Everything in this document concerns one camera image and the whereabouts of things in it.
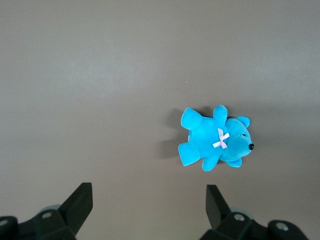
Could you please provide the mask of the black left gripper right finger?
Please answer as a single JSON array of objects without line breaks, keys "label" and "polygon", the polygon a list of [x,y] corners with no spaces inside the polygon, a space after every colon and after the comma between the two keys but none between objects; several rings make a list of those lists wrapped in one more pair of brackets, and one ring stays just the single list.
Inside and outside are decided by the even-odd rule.
[{"label": "black left gripper right finger", "polygon": [[272,220],[263,226],[247,214],[231,210],[217,185],[206,186],[205,210],[211,226],[202,240],[306,240],[295,224]]}]

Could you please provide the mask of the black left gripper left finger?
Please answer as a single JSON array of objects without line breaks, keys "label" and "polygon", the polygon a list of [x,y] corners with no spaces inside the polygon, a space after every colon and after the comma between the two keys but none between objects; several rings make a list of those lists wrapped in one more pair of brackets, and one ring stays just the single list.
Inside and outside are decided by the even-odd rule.
[{"label": "black left gripper left finger", "polygon": [[0,218],[2,240],[75,240],[93,209],[93,187],[83,182],[61,205],[44,208],[19,223],[15,216]]}]

